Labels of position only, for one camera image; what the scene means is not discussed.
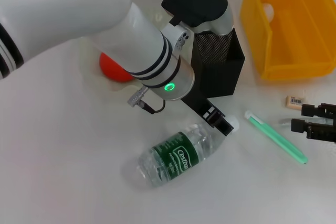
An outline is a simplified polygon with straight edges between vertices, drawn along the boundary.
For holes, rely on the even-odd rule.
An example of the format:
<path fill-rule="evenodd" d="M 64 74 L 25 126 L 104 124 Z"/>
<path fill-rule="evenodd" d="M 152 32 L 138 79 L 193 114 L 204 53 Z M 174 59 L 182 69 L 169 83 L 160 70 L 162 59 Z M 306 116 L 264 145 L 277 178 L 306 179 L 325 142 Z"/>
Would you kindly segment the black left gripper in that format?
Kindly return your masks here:
<path fill-rule="evenodd" d="M 228 136 L 234 129 L 234 117 L 226 116 L 208 99 L 201 95 L 187 95 L 182 101 L 189 106 L 208 124 L 214 124 L 224 136 Z"/>

